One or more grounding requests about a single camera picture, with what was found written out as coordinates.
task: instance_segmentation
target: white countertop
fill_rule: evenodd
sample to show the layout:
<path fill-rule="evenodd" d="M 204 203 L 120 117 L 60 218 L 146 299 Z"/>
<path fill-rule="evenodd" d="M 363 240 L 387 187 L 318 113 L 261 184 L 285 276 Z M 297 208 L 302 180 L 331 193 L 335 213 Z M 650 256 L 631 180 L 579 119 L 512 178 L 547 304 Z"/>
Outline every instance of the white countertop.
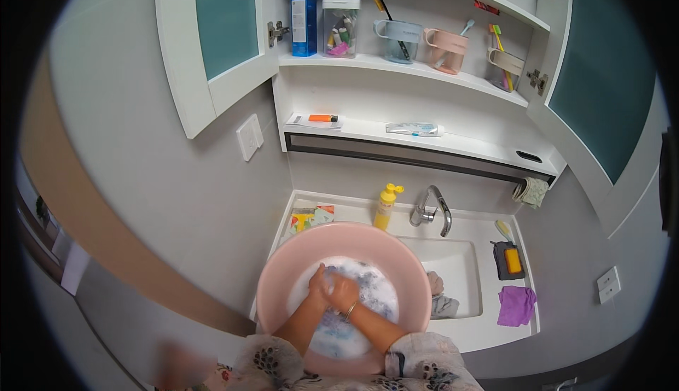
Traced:
<path fill-rule="evenodd" d="M 284 225 L 288 222 L 290 209 L 293 205 L 299 205 L 303 201 L 334 205 L 335 221 L 356 221 L 372 224 L 373 216 L 375 215 L 375 201 L 295 190 L 281 221 L 277 234 L 278 237 L 283 235 Z M 398 237 L 441 238 L 439 233 L 443 226 L 442 216 L 437 215 L 432 223 L 423 223 L 419 227 L 413 227 L 409 222 L 412 209 L 413 206 L 410 204 L 396 203 L 387 232 Z M 453 217 L 452 228 L 445 239 L 451 241 L 469 241 L 473 244 L 481 287 L 481 314 L 463 319 L 431 320 L 427 330 L 450 337 L 461 352 L 495 347 L 538 333 L 540 326 L 537 304 L 535 305 L 535 314 L 528 325 L 519 327 L 497 325 L 498 314 L 500 312 L 498 293 L 500 293 L 503 286 L 516 285 L 533 288 L 530 264 L 528 259 L 526 259 L 521 234 L 514 216 L 462 210 L 451 210 L 451 213 Z M 523 267 L 526 270 L 526 277 L 524 279 L 498 279 L 497 267 L 493 258 L 493 246 L 490 243 L 490 241 L 505 240 L 494 225 L 494 222 L 498 219 L 507 223 L 511 228 L 515 244 L 521 253 Z M 280 239 L 276 240 L 274 245 L 272 245 L 271 253 L 275 251 L 281 242 Z M 446 288 L 444 294 L 455 298 L 454 289 Z M 253 304 L 252 318 L 254 318 L 254 314 L 255 305 Z"/>

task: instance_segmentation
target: hand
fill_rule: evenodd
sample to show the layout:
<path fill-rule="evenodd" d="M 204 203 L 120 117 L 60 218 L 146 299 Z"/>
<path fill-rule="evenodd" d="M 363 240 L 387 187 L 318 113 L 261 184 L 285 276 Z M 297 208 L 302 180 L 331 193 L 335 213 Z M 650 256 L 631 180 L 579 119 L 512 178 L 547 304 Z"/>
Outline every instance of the hand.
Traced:
<path fill-rule="evenodd" d="M 323 277 L 323 272 L 325 271 L 325 264 L 321 263 L 314 273 L 314 276 L 309 280 L 309 298 L 313 302 L 317 303 L 319 306 L 323 307 L 323 311 L 328 307 L 329 302 L 326 300 L 323 290 L 327 291 L 328 283 Z"/>
<path fill-rule="evenodd" d="M 330 277 L 333 281 L 333 293 L 328 294 L 329 286 L 321 289 L 325 301 L 335 309 L 346 313 L 351 306 L 359 301 L 359 284 L 337 272 L 331 272 Z"/>

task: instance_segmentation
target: electrical outlet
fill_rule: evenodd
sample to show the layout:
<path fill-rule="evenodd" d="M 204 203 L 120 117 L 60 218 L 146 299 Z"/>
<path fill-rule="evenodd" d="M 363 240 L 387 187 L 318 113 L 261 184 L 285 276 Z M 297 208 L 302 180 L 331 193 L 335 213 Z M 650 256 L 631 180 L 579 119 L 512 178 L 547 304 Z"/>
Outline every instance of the electrical outlet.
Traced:
<path fill-rule="evenodd" d="M 599 286 L 599 291 L 603 291 L 604 288 L 612 284 L 614 281 L 618 280 L 618 268 L 613 266 L 607 271 L 604 276 L 596 280 L 596 284 Z"/>
<path fill-rule="evenodd" d="M 262 136 L 261 128 L 259 127 L 257 114 L 251 115 L 245 123 L 240 125 L 236 130 L 236 136 L 238 136 L 238 143 L 240 144 L 240 150 L 243 153 L 243 159 L 245 161 L 250 161 L 250 158 L 252 158 L 257 148 L 264 143 L 264 137 Z"/>
<path fill-rule="evenodd" d="M 612 280 L 608 283 L 607 287 L 599 291 L 599 302 L 601 304 L 607 302 L 609 299 L 620 292 L 620 281 Z"/>

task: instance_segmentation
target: soapy water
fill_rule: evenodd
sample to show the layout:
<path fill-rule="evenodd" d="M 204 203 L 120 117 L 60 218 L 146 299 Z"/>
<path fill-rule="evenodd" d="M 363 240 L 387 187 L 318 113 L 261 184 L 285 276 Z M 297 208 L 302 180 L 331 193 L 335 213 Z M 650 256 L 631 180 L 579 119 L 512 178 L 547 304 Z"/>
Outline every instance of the soapy water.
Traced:
<path fill-rule="evenodd" d="M 343 256 L 317 261 L 302 273 L 288 297 L 286 308 L 289 316 L 309 294 L 309 280 L 316 273 L 319 263 L 326 265 L 325 278 L 330 283 L 332 279 L 328 273 L 332 271 L 356 280 L 359 284 L 359 301 L 363 305 L 391 322 L 399 321 L 399 301 L 394 285 L 375 266 Z M 344 315 L 333 309 L 323 314 L 309 344 L 309 349 L 315 353 L 343 359 L 360 357 L 371 347 L 367 338 L 344 320 Z"/>

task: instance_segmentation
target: pink cup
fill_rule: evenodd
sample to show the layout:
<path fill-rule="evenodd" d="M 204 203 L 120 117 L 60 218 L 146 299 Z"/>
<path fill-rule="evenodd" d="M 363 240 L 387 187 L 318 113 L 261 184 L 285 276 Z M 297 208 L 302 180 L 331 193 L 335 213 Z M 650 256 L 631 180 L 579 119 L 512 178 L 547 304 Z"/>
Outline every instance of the pink cup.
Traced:
<path fill-rule="evenodd" d="M 435 32 L 433 42 L 429 41 L 429 32 L 432 31 Z M 424 41 L 434 48 L 429 59 L 431 67 L 448 74 L 460 73 L 469 43 L 468 37 L 445 30 L 425 29 Z"/>
<path fill-rule="evenodd" d="M 257 318 L 264 333 L 288 319 L 286 304 L 297 279 L 312 264 L 343 255 L 377 267 L 396 289 L 399 326 L 424 332 L 431 315 L 429 278 L 418 258 L 385 231 L 347 221 L 314 226 L 285 241 L 269 258 L 257 285 Z M 384 356 L 375 348 L 359 358 L 334 359 L 309 350 L 306 370 L 321 375 L 360 376 L 384 371 Z"/>

